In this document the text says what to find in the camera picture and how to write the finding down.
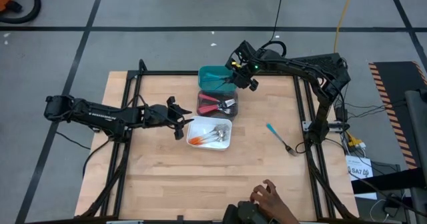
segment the wire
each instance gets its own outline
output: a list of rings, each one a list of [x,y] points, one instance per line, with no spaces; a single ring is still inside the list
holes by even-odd
[[[276,27],[278,25],[278,19],[279,19],[279,13],[280,13],[280,6],[282,6],[282,0],[279,0],[278,13],[276,15],[276,21],[274,22],[274,28],[273,28],[273,35],[272,35],[272,38],[270,38],[270,41],[273,40],[274,34],[276,33]]]
[[[366,162],[364,162],[364,161],[362,160],[362,158],[357,154],[357,152],[354,152],[354,154],[355,154],[357,157],[359,157],[359,160],[360,160],[363,164],[365,164],[365,165],[369,166],[370,168],[372,168],[373,170],[375,170],[375,171],[377,171],[377,172],[379,172],[379,173],[381,173],[381,174],[385,175],[385,173],[383,173],[382,171],[380,171],[380,170],[378,170],[377,168],[375,168],[375,167],[373,167],[373,166],[371,166],[371,165],[367,164]]]
[[[144,98],[142,98],[141,94],[138,94],[138,97],[141,99],[142,103],[143,103],[145,106],[148,106],[148,105],[147,105],[147,103],[144,101]]]
[[[356,176],[355,174],[353,174],[353,173],[351,173],[351,172],[348,172],[348,173],[349,173],[350,175],[352,175],[353,177],[357,178],[359,181],[361,181],[361,182],[363,182],[364,184],[366,184],[367,186],[369,186],[370,188],[372,188],[374,191],[376,191],[376,192],[378,192],[379,194],[381,194],[381,195],[383,195],[383,196],[387,197],[387,194],[385,194],[383,191],[381,191],[381,190],[379,190],[378,188],[376,188],[375,186],[373,186],[373,184],[371,184],[371,183],[369,183],[369,182],[367,182],[367,181],[365,181],[365,180],[363,180],[363,179],[359,178],[358,176]],[[391,201],[391,202],[393,202],[393,203],[395,203],[395,204],[397,204],[397,205],[400,205],[400,206],[402,206],[403,208],[405,208],[405,209],[407,209],[407,210],[409,210],[409,211],[413,211],[413,212],[415,212],[415,214],[421,215],[421,216],[423,216],[423,217],[427,217],[427,213],[423,213],[423,212],[421,212],[421,211],[415,210],[414,208],[411,208],[411,207],[407,206],[405,203],[403,203],[403,202],[401,202],[401,201],[397,201],[397,200],[395,200],[394,198],[389,198],[389,199],[387,199],[387,200],[389,200],[389,201]]]
[[[82,144],[80,144],[80,143],[78,143],[78,142],[76,142],[76,141],[74,141],[74,140],[71,140],[71,139],[70,139],[70,138],[68,138],[66,135],[64,135],[64,134],[62,134],[62,133],[60,133],[60,132],[58,132],[58,131],[56,131],[56,134],[58,134],[58,135],[62,136],[63,138],[65,138],[66,140],[68,140],[68,141],[70,141],[70,142],[72,142],[72,143],[74,143],[74,144],[79,145],[80,147],[82,147],[82,148],[84,148],[84,149],[88,149],[88,150],[90,150],[90,148],[85,147],[84,145],[82,145]]]
[[[380,167],[389,167],[389,168],[393,169],[394,172],[399,172],[397,169],[395,169],[391,165],[383,165],[383,164],[379,164],[379,163],[372,163],[372,164],[375,164],[375,165],[380,166]]]
[[[325,140],[328,140],[328,141],[333,142],[334,144],[337,144],[339,147],[341,147],[341,148],[344,150],[344,152],[346,152],[346,150],[344,149],[344,147],[343,147],[341,144],[339,144],[337,141],[334,141],[334,140],[329,139],[329,138],[325,138]],[[298,143],[298,144],[295,146],[295,152],[296,152],[296,153],[298,153],[298,154],[303,154],[303,153],[305,153],[305,152],[306,152],[306,150],[304,150],[304,151],[298,151],[298,147],[299,147],[301,144],[303,144],[303,143],[304,143],[304,142],[300,142],[300,143]]]
[[[342,24],[342,20],[344,20],[344,16],[346,15],[349,3],[350,3],[350,0],[346,0],[346,4],[344,5],[344,8],[342,9],[340,21],[338,22],[338,26],[336,27],[335,41],[334,41],[334,53],[336,53],[336,47],[337,47],[337,44],[338,44],[338,35],[340,34],[340,27],[341,27],[341,24]]]
[[[89,162],[89,160],[91,159],[91,157],[93,156],[93,154],[97,153],[104,146],[106,146],[109,142],[110,142],[110,139],[108,139],[104,144],[100,145],[98,148],[96,148],[95,150],[93,150],[92,153],[89,154],[89,156],[87,157],[87,159],[85,161],[85,164],[83,164],[83,177],[85,177],[86,165]]]
[[[372,220],[372,221],[375,221],[375,222],[376,222],[376,220],[372,217],[372,210],[374,209],[374,207],[375,207],[377,204],[379,204],[379,203],[380,203],[380,202],[382,202],[382,201],[386,201],[386,200],[385,200],[385,199],[378,200],[377,202],[375,202],[375,204],[373,204],[373,205],[372,205],[371,210],[369,210],[369,216],[371,217],[371,220]],[[389,216],[389,214],[387,213],[386,218],[385,218],[385,220],[384,220],[383,222],[385,222],[385,221],[387,220],[388,216]]]
[[[401,106],[404,106],[405,104],[401,104],[401,105],[396,105],[396,106],[394,106],[394,107],[401,107]],[[377,114],[377,113],[380,113],[380,112],[383,112],[383,111],[386,111],[387,109],[381,109],[381,110],[379,110],[379,111],[375,111],[375,110],[377,110],[377,109],[379,109],[379,108],[375,108],[375,109],[372,109],[372,110],[369,110],[369,111],[365,111],[364,113],[362,113],[362,114],[359,114],[359,115],[355,115],[355,116],[353,116],[353,117],[349,117],[348,119],[347,119],[347,121],[348,120],[350,120],[351,118],[359,118],[359,117],[365,117],[365,116],[368,116],[368,115],[373,115],[373,114]]]
[[[399,101],[394,101],[390,104],[385,104],[385,105],[381,105],[381,106],[377,106],[377,105],[370,105],[370,106],[358,106],[358,105],[354,105],[354,104],[350,104],[350,103],[346,103],[346,105],[349,105],[351,107],[355,107],[355,108],[383,108],[383,107],[387,107],[387,106],[393,106],[393,104],[399,103],[401,101],[405,101],[405,99],[399,100]]]

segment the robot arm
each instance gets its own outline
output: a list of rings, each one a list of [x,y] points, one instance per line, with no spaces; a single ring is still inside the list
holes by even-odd
[[[125,132],[131,128],[152,128],[167,126],[175,129],[175,139],[183,137],[183,126],[190,121],[183,115],[191,111],[182,109],[174,104],[175,98],[167,100],[164,105],[143,105],[140,107],[125,107],[118,109],[106,105],[92,103],[69,95],[48,96],[46,98],[44,116],[54,122],[75,121],[94,130],[102,130],[114,141],[123,142]]]
[[[265,49],[268,45],[281,45],[284,52],[280,55],[271,49]],[[319,101],[316,118],[307,132],[308,140],[312,143],[321,143],[329,131],[327,117],[334,100],[340,95],[341,89],[350,81],[343,59],[337,63],[328,65],[309,64],[301,61],[284,58],[286,46],[280,41],[272,41],[258,50],[255,50],[247,41],[243,41],[232,53],[238,56],[237,63],[230,56],[226,67],[233,70],[230,82],[239,88],[249,87],[255,91],[258,82],[252,77],[260,72],[288,73],[307,80]]]

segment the clear plastic bin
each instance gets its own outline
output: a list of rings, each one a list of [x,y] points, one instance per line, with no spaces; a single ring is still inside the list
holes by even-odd
[[[210,98],[216,99],[218,101],[212,101],[204,98],[208,96]],[[230,101],[234,99],[235,103],[230,105],[225,109],[229,109],[230,113],[226,113],[225,111],[221,111],[215,109],[213,111],[207,111],[210,107],[213,109],[215,105],[225,106],[226,101]],[[216,117],[216,118],[224,118],[229,119],[230,121],[234,120],[234,117],[238,114],[238,94],[236,92],[209,92],[209,91],[199,91],[197,94],[197,114],[204,117]]]

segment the yellow cable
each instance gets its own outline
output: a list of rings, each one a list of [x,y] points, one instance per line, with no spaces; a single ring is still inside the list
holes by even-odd
[[[347,11],[349,3],[350,3],[350,0],[347,0],[346,4],[344,5],[344,9],[342,10],[342,13],[341,13],[340,22],[338,22],[338,26],[336,27],[335,42],[334,42],[334,53],[336,53],[336,45],[338,43],[338,35],[340,34],[340,27],[342,24],[342,20],[344,19],[344,16],[346,15],[346,11]]]

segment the human hand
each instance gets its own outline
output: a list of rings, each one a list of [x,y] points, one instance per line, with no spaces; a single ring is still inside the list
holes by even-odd
[[[276,191],[276,186],[268,179],[262,183],[267,184],[267,189],[262,185],[258,185],[251,193],[250,201],[257,201],[260,209],[268,216],[269,219],[274,218],[281,224],[298,224],[298,220],[291,213],[289,208],[280,198]]]

